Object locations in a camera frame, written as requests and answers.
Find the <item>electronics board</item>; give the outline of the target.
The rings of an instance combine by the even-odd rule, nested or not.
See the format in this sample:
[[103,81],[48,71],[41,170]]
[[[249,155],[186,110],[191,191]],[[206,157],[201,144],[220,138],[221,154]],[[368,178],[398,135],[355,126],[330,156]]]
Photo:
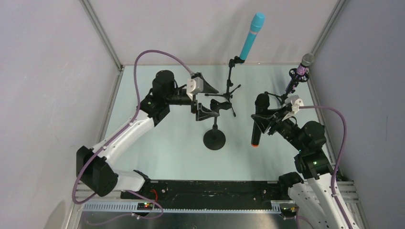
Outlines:
[[280,207],[280,216],[286,219],[295,219],[297,216],[297,212],[299,210],[298,206],[281,206]]
[[151,202],[138,202],[137,204],[137,210],[141,211],[147,211],[147,210],[153,210],[154,209],[154,204]]

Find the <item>purple glitter microphone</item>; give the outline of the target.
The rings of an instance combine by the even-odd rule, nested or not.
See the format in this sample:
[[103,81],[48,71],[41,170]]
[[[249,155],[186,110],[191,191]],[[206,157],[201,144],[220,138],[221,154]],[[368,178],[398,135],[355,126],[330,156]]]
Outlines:
[[301,63],[299,64],[299,66],[309,68],[313,64],[314,60],[315,60],[315,56],[312,53],[306,53],[302,57],[302,60],[301,60]]

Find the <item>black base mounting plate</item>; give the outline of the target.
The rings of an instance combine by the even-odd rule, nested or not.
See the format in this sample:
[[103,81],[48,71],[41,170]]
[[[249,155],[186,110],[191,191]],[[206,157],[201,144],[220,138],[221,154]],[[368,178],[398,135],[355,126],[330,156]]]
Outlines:
[[273,202],[290,199],[272,181],[152,180],[137,193],[163,208],[270,209]]

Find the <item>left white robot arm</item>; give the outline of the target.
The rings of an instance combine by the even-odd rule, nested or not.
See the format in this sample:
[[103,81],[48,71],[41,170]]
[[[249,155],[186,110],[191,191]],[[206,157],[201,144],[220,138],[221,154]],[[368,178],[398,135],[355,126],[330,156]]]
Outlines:
[[217,94],[201,73],[194,73],[183,86],[178,86],[173,72],[156,73],[152,88],[129,118],[107,139],[91,148],[82,146],[76,153],[76,171],[79,180],[94,194],[104,197],[113,190],[138,191],[146,181],[141,172],[113,169],[117,159],[143,134],[156,127],[170,112],[170,105],[189,105],[197,121],[218,117],[218,112],[204,107],[196,95]]

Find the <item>round base microphone stand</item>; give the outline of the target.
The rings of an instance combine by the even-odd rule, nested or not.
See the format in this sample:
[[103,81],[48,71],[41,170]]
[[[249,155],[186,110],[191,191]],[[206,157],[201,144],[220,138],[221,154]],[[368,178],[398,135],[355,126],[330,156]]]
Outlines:
[[[232,107],[232,104],[228,101],[219,102],[212,99],[210,109],[219,113],[220,110],[228,110]],[[211,130],[208,130],[203,136],[204,145],[210,150],[219,150],[223,148],[226,143],[225,134],[218,129],[217,117],[214,118],[214,123]]]

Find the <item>left electronics board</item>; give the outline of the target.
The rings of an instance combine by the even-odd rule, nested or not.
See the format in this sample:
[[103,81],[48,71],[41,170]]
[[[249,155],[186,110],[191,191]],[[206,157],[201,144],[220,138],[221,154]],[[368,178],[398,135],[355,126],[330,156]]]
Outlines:
[[137,204],[137,210],[141,211],[147,211],[147,210],[153,210],[154,209],[154,204],[151,202],[138,202]]

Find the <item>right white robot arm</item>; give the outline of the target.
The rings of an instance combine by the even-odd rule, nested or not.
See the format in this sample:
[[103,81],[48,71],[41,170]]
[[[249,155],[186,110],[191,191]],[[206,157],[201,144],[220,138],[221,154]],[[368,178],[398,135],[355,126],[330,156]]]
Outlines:
[[251,144],[258,145],[262,134],[280,134],[297,151],[294,157],[296,173],[279,177],[287,188],[287,195],[298,206],[296,220],[304,221],[312,229],[357,229],[352,213],[344,203],[337,185],[339,164],[327,159],[323,145],[326,143],[325,127],[309,121],[302,127],[290,120],[298,111],[309,106],[289,104],[279,109],[256,105],[254,131]]

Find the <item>tripod shock mount stand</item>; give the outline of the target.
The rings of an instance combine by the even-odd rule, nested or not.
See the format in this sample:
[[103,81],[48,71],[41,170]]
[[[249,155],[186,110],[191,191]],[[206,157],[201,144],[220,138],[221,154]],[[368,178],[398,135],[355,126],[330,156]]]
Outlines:
[[309,80],[309,68],[299,66],[298,68],[290,69],[288,74],[290,76],[290,81],[283,95],[276,95],[269,92],[264,92],[264,94],[266,95],[276,97],[280,105],[283,105],[288,96],[296,91],[299,83],[306,83]]

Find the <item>black microphone orange end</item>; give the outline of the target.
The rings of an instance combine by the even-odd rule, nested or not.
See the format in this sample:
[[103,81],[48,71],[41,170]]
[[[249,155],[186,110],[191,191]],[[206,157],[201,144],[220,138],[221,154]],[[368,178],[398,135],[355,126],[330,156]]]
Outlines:
[[[261,93],[257,96],[255,100],[255,115],[264,115],[270,106],[270,99],[266,93]],[[251,145],[253,147],[258,147],[262,131],[260,127],[254,121],[253,132],[251,138]]]

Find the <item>small tripod clip stand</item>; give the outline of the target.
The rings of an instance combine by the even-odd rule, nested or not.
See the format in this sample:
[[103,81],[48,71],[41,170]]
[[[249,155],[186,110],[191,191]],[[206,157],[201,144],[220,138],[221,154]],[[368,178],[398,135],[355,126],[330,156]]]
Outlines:
[[233,105],[231,102],[231,99],[233,98],[233,93],[241,87],[239,84],[236,88],[233,90],[230,90],[231,87],[234,85],[233,82],[231,81],[231,74],[232,74],[232,69],[235,67],[236,64],[243,64],[245,61],[242,60],[239,56],[235,56],[234,58],[229,60],[228,67],[229,67],[229,72],[228,72],[228,78],[226,81],[226,92],[224,94],[204,94],[205,96],[218,96],[218,97],[223,97],[227,102],[231,104],[231,110],[233,113],[233,116],[236,117],[236,112],[233,109]]

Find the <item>blue microphone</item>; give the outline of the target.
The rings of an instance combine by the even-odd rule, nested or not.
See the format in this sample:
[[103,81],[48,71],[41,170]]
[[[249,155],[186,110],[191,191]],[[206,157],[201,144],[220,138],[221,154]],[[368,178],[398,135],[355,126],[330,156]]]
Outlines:
[[248,54],[256,39],[256,36],[258,35],[258,33],[260,32],[260,30],[262,29],[262,27],[264,25],[265,19],[266,19],[266,16],[261,12],[258,12],[254,15],[254,17],[251,21],[251,24],[250,24],[250,29],[247,34],[246,40],[241,49],[241,53],[239,55],[241,63],[244,63],[246,61]]

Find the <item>right electronics board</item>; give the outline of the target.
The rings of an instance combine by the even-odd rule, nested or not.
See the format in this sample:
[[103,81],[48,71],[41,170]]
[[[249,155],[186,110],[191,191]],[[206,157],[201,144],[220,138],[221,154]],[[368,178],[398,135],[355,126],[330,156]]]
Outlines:
[[297,212],[299,210],[298,206],[281,206],[280,207],[280,216],[286,219],[295,219],[297,216]]

